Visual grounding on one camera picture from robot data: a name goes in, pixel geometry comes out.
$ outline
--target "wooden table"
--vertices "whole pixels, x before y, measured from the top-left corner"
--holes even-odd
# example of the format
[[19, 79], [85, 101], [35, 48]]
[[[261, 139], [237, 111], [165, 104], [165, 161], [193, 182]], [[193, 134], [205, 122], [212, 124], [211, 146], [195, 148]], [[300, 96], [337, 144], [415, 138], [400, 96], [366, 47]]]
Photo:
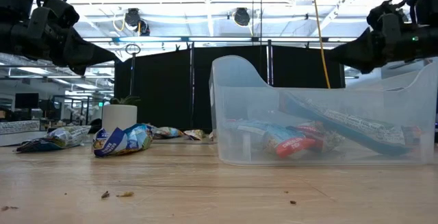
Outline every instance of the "wooden table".
[[438, 165], [248, 168], [221, 163], [215, 145], [12, 150], [0, 148], [0, 207], [19, 209], [2, 224], [438, 223]]

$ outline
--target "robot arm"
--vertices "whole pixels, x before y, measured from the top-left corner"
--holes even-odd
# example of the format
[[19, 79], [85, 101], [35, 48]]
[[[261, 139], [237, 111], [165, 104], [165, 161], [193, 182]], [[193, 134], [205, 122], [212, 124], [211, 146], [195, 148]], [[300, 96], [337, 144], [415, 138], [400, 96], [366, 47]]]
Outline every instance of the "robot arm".
[[0, 52], [50, 60], [83, 75], [87, 66], [118, 61], [112, 52], [86, 42], [73, 28], [79, 20], [66, 0], [0, 0]]
[[[411, 6], [412, 23], [400, 9]], [[371, 10], [367, 28], [356, 40], [327, 52], [328, 60], [369, 73], [388, 62], [410, 62], [438, 55], [438, 0], [384, 1]]]

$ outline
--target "transparent storage container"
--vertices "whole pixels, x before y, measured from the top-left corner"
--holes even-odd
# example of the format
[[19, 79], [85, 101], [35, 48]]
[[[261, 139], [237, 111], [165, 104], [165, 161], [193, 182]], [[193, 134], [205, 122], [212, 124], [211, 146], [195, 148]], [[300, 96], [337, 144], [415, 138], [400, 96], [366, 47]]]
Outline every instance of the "transparent storage container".
[[244, 58], [219, 58], [210, 77], [218, 154], [246, 166], [431, 163], [437, 89], [438, 63], [327, 90], [273, 88]]

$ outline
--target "black curtain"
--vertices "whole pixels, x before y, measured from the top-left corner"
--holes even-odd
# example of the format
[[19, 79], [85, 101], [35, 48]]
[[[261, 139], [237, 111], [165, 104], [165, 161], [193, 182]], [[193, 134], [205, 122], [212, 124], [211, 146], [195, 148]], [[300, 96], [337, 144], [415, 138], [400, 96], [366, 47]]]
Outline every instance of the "black curtain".
[[[129, 94], [130, 68], [131, 60], [116, 66], [116, 97]], [[190, 50], [137, 57], [134, 77], [139, 123], [191, 128]]]
[[194, 111], [193, 128], [211, 131], [209, 78], [211, 64], [217, 58], [237, 55], [247, 59], [266, 82], [268, 63], [266, 46], [210, 47], [194, 49]]
[[[274, 87], [327, 88], [320, 49], [272, 46]], [[345, 88], [344, 66], [326, 60], [331, 88]]]

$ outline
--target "snack bag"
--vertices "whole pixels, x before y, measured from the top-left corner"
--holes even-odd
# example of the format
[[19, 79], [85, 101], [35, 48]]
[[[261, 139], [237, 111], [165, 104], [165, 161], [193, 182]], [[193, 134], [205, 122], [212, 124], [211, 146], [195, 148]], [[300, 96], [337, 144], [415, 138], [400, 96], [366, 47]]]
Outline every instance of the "snack bag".
[[169, 138], [179, 138], [184, 136], [184, 133], [177, 128], [173, 127], [155, 127], [149, 125], [154, 139], [169, 139]]
[[188, 130], [184, 132], [192, 140], [202, 140], [204, 138], [203, 130]]
[[288, 129], [302, 132], [306, 138], [315, 140], [315, 144], [309, 150], [326, 153], [332, 151], [345, 141], [345, 138], [337, 132], [328, 131], [323, 124], [318, 121], [304, 123], [296, 127], [287, 127]]
[[280, 92], [279, 110], [324, 124], [328, 130], [383, 155], [403, 155], [420, 142], [418, 127], [403, 127], [343, 114], [286, 91]]
[[286, 158], [292, 154], [294, 154], [295, 158], [300, 157], [302, 154], [297, 155], [299, 151], [309, 149], [315, 144], [314, 139], [306, 138], [302, 132], [272, 123], [239, 120], [229, 121], [226, 124], [230, 129], [261, 136], [262, 143], [264, 144], [263, 150], [278, 155], [280, 158]]
[[122, 155], [148, 149], [152, 139], [151, 127], [145, 124], [124, 131], [116, 128], [112, 134], [102, 128], [96, 133], [92, 148], [96, 157]]
[[90, 131], [91, 126], [60, 127], [43, 138], [28, 140], [16, 148], [16, 152], [37, 152], [68, 149], [80, 145]]

